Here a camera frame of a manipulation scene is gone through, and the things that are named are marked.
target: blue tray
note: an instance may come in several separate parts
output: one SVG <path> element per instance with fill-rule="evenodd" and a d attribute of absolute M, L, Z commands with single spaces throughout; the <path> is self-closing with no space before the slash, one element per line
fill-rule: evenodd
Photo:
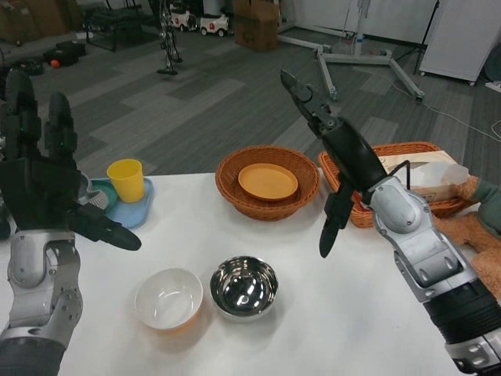
<path fill-rule="evenodd" d="M 141 201 L 135 202 L 134 204 L 127 204 L 118 199 L 117 203 L 106 213 L 106 216 L 112 221 L 121 223 L 126 229 L 134 229 L 144 224 L 148 217 L 148 212 L 150 211 L 151 202 L 153 201 L 155 193 L 153 183 L 148 178 L 144 179 L 144 190 L 144 197 Z"/>

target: white toy car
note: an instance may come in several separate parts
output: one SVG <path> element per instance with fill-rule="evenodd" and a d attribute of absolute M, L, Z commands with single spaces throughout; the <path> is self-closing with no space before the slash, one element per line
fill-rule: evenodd
<path fill-rule="evenodd" d="M 174 27 L 180 29 L 181 31 L 195 31 L 198 30 L 198 25 L 196 22 L 196 17 L 191 14 L 189 10 L 181 13 L 178 9 L 173 9 L 171 11 L 172 23 Z"/>
<path fill-rule="evenodd" d="M 200 18 L 200 32 L 202 35 L 217 34 L 224 37 L 230 32 L 229 18 L 224 14 L 221 16 L 205 14 Z"/>

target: teddy bear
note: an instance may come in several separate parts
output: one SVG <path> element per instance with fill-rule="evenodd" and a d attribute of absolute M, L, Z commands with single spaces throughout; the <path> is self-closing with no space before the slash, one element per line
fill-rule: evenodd
<path fill-rule="evenodd" d="M 435 218 L 435 226 L 455 245 L 477 251 L 471 265 L 496 299 L 501 299 L 501 190 L 474 176 L 455 185 L 458 197 L 479 201 L 478 211 L 450 219 Z"/>

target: white table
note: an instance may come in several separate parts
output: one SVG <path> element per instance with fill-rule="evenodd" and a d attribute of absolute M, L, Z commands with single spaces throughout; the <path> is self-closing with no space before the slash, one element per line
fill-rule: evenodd
<path fill-rule="evenodd" d="M 151 179 L 138 252 L 77 239 L 84 312 L 60 375 L 459 374 L 375 230 L 350 224 L 320 257 L 326 187 L 294 216 L 263 223 L 224 201 L 212 174 Z M 222 318 L 208 289 L 212 271 L 237 255 L 264 259 L 279 278 L 273 310 L 249 324 Z M 8 261 L 0 243 L 0 276 Z M 137 321 L 133 299 L 143 280 L 172 267 L 199 276 L 205 296 L 197 320 L 166 334 Z M 0 322 L 12 298 L 3 277 Z"/>

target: metal bowl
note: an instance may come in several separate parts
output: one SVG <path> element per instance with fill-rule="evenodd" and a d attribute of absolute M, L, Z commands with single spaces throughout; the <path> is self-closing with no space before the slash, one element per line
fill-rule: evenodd
<path fill-rule="evenodd" d="M 269 312 L 278 289 L 272 267 L 249 256 L 223 262 L 211 278 L 216 306 L 224 316 L 240 322 L 256 320 Z"/>

